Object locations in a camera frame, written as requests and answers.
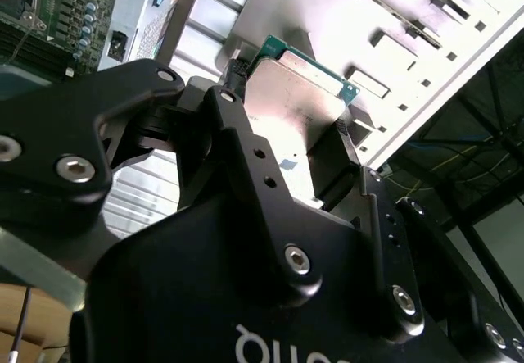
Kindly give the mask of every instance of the square hole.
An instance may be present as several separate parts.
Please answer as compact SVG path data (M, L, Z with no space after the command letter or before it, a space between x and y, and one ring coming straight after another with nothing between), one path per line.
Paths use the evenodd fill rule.
M482 23L481 21L479 21L476 25L475 25L475 28L477 29L477 31L479 33L481 33L482 31L484 31L484 29L486 28L486 25L484 23Z

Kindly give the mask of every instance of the black cable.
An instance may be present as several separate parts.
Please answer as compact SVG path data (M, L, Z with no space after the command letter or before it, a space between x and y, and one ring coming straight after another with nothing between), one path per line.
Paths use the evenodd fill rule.
M454 148L452 147L447 147L447 146L444 146L442 144L439 144L438 147L442 147L442 148L445 148L446 150L450 150L451 152L455 152L457 154L459 154L460 156L464 157L464 158L467 158L471 163L481 167L485 172L487 172L488 174L492 175L494 177L494 179L496 179L499 183L503 183L503 180L497 176L495 173L493 173L491 170L489 170L488 168L486 168L485 166L483 166L481 163L475 161L472 157L470 156L467 156L466 154L463 154L461 153L459 150L455 150ZM518 196L518 195L513 195L520 203L521 205L524 206L524 201Z
M500 306L502 307L502 309L504 310L504 312L507 312L507 311L506 311L506 306L504 305L504 300L502 299L502 295L500 294L500 291L499 291L498 288L497 288L497 293L499 294L499 302L500 302Z
M47 349L62 349L62 348L67 348L69 345L59 345L58 347L45 347L45 348L42 348L43 351L47 350Z
M18 351L20 346L20 340L22 339L22 334L24 333L25 319L27 318L27 311L29 309L29 303L31 302L31 287L25 289L24 302L22 303L22 310L20 312L20 318L18 319L18 326L16 326L16 334L13 339L13 345L11 347L11 352Z

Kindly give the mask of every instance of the black metal bracket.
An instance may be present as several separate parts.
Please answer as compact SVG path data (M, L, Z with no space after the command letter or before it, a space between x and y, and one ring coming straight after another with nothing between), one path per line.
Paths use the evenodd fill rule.
M404 222L387 199L381 176L361 169L359 182L332 210L352 220L360 230L373 259L374 300L381 312L381 333L391 341L404 343L424 329L424 315Z
M245 249L251 257L260 258L255 261L260 266L254 266L255 278L259 278L257 295L265 291L267 303L276 300L291 306L303 304L320 288L322 275L315 268L315 259L307 254L312 248L309 236L295 216L296 205L269 142L253 134L242 99L228 88L215 86L207 90L201 114L211 127L211 146L188 188L194 192L193 201L205 200L214 194L210 185L219 186L227 179L238 201L252 211L254 225L258 225L246 240L250 248Z
M497 260L493 257L486 244L482 241L475 228L463 218L463 211L453 197L453 191L449 185L441 185L435 188L442 202L445 204L452 218L456 220L457 226L472 247L493 283L500 291L509 308L515 315L518 323L524 326L524 301L520 297L508 276L500 268Z
M405 220L422 304L445 324L468 361L522 361L522 335L427 211L405 197L397 203Z
M175 102L183 88L173 71L142 60L3 102L0 134L16 140L21 155L0 163L0 221L53 229L94 223L127 124L150 106ZM87 160L93 177L82 184L60 177L67 156Z
M330 211L353 188L360 162L348 133L352 121L345 109L308 153L315 197Z

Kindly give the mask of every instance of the rectangular slot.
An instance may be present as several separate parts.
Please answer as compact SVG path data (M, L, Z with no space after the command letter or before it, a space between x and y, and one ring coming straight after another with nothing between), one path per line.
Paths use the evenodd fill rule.
M481 33L482 31L484 31L484 29L486 28L486 24L484 24L484 22L482 21L479 21L476 25L475 25L475 29Z
M357 120L352 121L348 125L347 132L356 147L359 147L362 142L371 134L371 130L369 130L368 127L364 127L359 124Z
M374 78L366 75L361 70L353 69L347 79L351 81L351 83L356 84L360 88L367 89L369 92L380 98L384 98L390 92L388 87L377 82Z
M417 62L418 57L416 54L383 32L379 33L372 40L371 44L385 59L394 61L402 70L410 70Z
M454 4L442 2L441 0L431 0L431 3L460 24L463 24L469 17L467 12Z
M127 42L128 36L126 34L119 31L113 31L109 50L107 51L107 56L119 62L123 62Z

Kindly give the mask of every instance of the yellow cable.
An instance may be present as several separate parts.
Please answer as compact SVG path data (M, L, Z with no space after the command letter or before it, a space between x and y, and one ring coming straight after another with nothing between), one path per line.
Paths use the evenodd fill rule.
M488 140L491 140L493 137L490 136L486 139L484 139L482 142L487 142ZM471 147L468 147L466 150L464 150L463 152L460 152L458 154L455 154L454 156L448 158L447 160L445 161L442 161L439 165L433 167L430 169L430 172L434 172L435 170L441 168L442 166L444 165L448 165L450 162L456 160L457 158L459 158L460 156L462 156L463 154L466 154L467 152L470 152L471 150L477 148L478 146L471 146ZM417 190L418 187L420 187L420 185L422 184L422 181L421 180L417 180L417 183L415 183L415 185L408 191L408 193L406 193L406 196L408 197L411 193L413 193L414 191Z

